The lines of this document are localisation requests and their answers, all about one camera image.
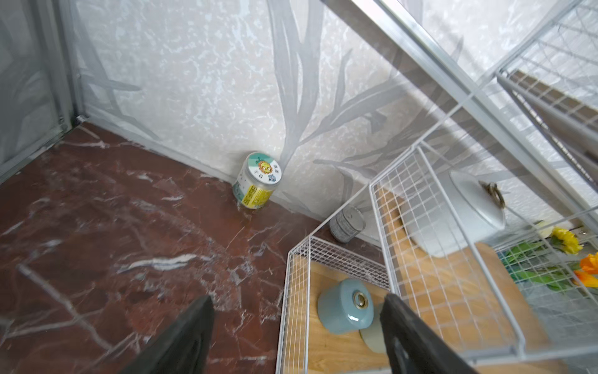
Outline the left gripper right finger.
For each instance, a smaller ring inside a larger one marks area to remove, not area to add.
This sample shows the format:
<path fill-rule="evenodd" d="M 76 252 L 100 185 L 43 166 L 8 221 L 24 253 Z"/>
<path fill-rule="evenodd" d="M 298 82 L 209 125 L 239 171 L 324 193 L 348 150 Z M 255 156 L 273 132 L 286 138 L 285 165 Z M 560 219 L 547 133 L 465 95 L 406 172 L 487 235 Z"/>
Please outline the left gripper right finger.
<path fill-rule="evenodd" d="M 476 372 L 398 295 L 387 294 L 380 320 L 391 372 Z"/>

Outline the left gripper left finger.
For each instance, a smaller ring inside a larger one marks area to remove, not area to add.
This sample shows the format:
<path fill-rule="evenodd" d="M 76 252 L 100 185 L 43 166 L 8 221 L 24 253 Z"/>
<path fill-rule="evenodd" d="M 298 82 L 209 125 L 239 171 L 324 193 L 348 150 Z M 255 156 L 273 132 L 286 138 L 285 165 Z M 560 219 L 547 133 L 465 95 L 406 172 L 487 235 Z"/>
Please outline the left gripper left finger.
<path fill-rule="evenodd" d="M 213 334 L 213 300 L 196 299 L 122 373 L 202 373 Z"/>

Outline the white wire shelf rack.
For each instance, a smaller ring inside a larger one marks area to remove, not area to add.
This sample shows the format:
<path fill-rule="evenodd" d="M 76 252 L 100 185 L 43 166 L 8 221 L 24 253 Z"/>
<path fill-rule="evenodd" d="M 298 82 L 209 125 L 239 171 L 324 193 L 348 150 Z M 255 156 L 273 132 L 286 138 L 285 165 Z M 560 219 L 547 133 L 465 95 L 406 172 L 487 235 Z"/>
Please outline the white wire shelf rack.
<path fill-rule="evenodd" d="M 504 115 L 493 101 L 492 87 L 518 107 L 525 92 L 511 76 L 483 76 L 473 81 L 401 4 L 388 1 L 348 1 L 328 5 L 310 1 L 306 28 L 297 25 L 291 3 L 268 4 L 275 41 L 275 68 L 283 114 L 291 125 L 295 147 L 311 143 L 359 118 L 373 124 L 396 123 L 386 106 L 400 96 L 425 96 L 417 115 L 388 142 L 373 151 L 352 154 L 336 163 L 347 177 L 360 174 L 364 184 L 354 190 L 345 182 L 347 204 L 367 202 L 366 221 L 376 230 L 383 262 L 310 234 L 289 254 L 283 319 L 277 353 L 278 373 L 307 373 L 320 363 L 339 363 L 355 372 L 353 354 L 335 355 L 317 348 L 330 334 L 308 311 L 316 306 L 317 271 L 328 279 L 349 275 L 391 291 L 453 349 L 484 366 L 544 362 L 559 364 L 597 349 L 597 322 L 586 314 L 597 309 L 596 297 L 585 288 L 559 293 L 531 282 L 516 283 L 499 254 L 534 232 L 531 220 L 515 207 L 522 193 L 508 192 L 507 212 L 515 218 L 506 230 L 482 242 L 470 243 L 447 257 L 432 257 L 406 233 L 400 207 L 427 177 L 462 171 L 484 182 L 519 180 L 527 194 L 560 215 L 560 222 L 581 222 L 597 230 L 597 208 L 567 187 L 555 168 Z M 320 93 L 319 62 L 325 11 L 344 21 L 355 19 L 361 37 L 374 31 L 397 48 L 389 78 L 353 97 L 346 95 L 345 55 L 339 66 L 333 107 L 307 132 Z"/>

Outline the small sage green canister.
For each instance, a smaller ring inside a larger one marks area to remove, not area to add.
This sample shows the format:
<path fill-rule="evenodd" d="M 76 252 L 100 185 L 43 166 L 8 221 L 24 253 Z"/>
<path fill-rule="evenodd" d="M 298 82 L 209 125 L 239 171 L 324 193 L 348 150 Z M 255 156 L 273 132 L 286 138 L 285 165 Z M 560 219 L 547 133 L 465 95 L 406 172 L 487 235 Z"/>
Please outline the small sage green canister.
<path fill-rule="evenodd" d="M 380 320 L 382 307 L 382 303 L 378 304 L 374 308 L 374 318 L 372 324 L 365 329 L 359 330 L 361 338 L 366 346 L 376 354 L 386 353 L 386 345 Z"/>

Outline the small blue-grey canister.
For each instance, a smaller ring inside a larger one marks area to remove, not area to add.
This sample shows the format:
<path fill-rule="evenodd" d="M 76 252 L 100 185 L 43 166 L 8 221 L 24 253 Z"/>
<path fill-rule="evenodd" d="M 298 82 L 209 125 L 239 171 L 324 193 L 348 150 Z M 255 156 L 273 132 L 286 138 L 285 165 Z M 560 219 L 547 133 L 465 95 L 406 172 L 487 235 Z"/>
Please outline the small blue-grey canister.
<path fill-rule="evenodd" d="M 326 289 L 317 301 L 318 317 L 334 335 L 363 330 L 374 319 L 374 303 L 365 283 L 347 278 Z"/>

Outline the grey tin can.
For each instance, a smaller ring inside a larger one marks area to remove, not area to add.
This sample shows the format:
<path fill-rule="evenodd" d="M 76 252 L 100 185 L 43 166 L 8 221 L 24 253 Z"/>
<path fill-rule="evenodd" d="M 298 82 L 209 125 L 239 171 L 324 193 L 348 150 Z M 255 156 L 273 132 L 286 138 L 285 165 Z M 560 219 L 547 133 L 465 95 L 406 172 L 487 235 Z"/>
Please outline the grey tin can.
<path fill-rule="evenodd" d="M 329 222 L 330 232 L 336 241 L 349 243 L 366 227 L 363 213 L 353 205 L 347 205 Z"/>

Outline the white canister middle left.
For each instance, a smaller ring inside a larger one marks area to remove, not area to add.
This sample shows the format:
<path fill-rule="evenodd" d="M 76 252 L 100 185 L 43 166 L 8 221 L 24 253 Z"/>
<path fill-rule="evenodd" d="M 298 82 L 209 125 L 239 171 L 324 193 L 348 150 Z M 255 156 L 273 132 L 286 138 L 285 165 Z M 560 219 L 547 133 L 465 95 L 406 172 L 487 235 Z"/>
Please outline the white canister middle left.
<path fill-rule="evenodd" d="M 462 171 L 445 171 L 416 185 L 400 207 L 406 233 L 432 257 L 447 257 L 505 229 L 498 185 Z"/>

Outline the orange yellow artificial flowers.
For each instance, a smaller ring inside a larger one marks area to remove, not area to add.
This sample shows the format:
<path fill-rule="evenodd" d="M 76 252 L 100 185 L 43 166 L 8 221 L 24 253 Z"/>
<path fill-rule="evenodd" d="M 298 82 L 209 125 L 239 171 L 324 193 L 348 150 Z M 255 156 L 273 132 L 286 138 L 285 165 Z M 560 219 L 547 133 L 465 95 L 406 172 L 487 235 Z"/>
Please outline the orange yellow artificial flowers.
<path fill-rule="evenodd" d="M 597 293 L 597 255 L 581 258 L 584 246 L 573 231 L 534 223 L 534 232 L 501 252 L 499 258 L 516 283 L 531 282 L 564 293 L 585 288 Z"/>

